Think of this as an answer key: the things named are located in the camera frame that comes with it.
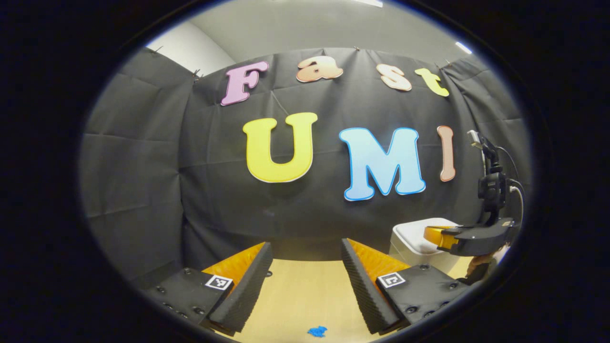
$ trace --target letter u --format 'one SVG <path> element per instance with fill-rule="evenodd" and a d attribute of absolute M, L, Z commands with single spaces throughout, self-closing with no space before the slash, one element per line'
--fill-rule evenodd
<path fill-rule="evenodd" d="M 311 112 L 286 117 L 286 123 L 293 129 L 295 154 L 290 162 L 283 164 L 271 159 L 271 130 L 278 122 L 273 118 L 247 122 L 243 132 L 248 136 L 246 163 L 250 173 L 264 182 L 290 182 L 305 175 L 314 160 L 311 126 L 317 120 L 318 116 Z"/>

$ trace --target white wall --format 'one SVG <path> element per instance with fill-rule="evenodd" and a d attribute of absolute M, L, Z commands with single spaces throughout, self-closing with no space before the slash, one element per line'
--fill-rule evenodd
<path fill-rule="evenodd" d="M 190 71 L 201 69 L 197 73 L 199 76 L 235 64 L 235 61 L 218 44 L 189 21 L 175 26 L 146 46 L 152 50 L 163 46 L 158 51 L 159 54 Z"/>

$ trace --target ceiling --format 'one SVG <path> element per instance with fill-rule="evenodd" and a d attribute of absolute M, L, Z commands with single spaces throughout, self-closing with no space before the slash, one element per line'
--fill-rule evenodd
<path fill-rule="evenodd" d="M 295 49 L 354 46 L 439 65 L 466 55 L 454 35 L 389 1 L 379 8 L 354 0 L 233 0 L 190 22 L 235 62 Z"/>

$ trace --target black fabric backdrop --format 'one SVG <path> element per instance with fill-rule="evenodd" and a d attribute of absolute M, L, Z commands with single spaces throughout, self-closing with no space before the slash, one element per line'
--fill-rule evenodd
<path fill-rule="evenodd" d="M 335 58 L 337 79 L 301 83 L 296 66 L 313 56 Z M 267 61 L 268 71 L 242 103 L 220 106 L 228 69 Z M 394 65 L 413 88 L 386 86 L 375 66 Z M 449 97 L 433 93 L 414 73 L 439 75 Z M 255 179 L 246 165 L 245 123 L 275 118 L 271 155 L 291 160 L 292 127 L 285 117 L 314 112 L 314 159 L 293 182 Z M 473 223 L 481 215 L 476 197 L 483 175 L 480 150 L 466 132 L 475 129 L 511 152 L 526 193 L 533 191 L 534 161 L 524 114 L 510 90 L 475 56 L 439 69 L 434 64 L 366 49 L 325 48 L 284 52 L 219 70 L 194 83 L 192 74 L 144 49 L 110 82 L 96 105 L 81 159 L 81 187 L 91 228 L 110 260 L 130 280 L 181 265 L 204 268 L 257 244 L 273 244 L 275 258 L 340 259 L 340 239 L 350 237 L 388 252 L 392 227 L 430 217 Z M 454 131 L 456 177 L 442 182 L 442 151 L 436 127 Z M 384 149 L 395 129 L 419 133 L 422 193 L 350 202 L 346 128 L 367 128 Z M 514 171 L 507 156 L 501 162 Z M 519 216 L 508 195 L 505 215 Z"/>

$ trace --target blue toy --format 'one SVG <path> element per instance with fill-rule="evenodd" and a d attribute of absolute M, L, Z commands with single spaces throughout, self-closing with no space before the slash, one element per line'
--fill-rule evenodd
<path fill-rule="evenodd" d="M 315 337 L 325 337 L 324 331 L 328 330 L 325 327 L 311 328 L 307 333 L 313 334 Z"/>

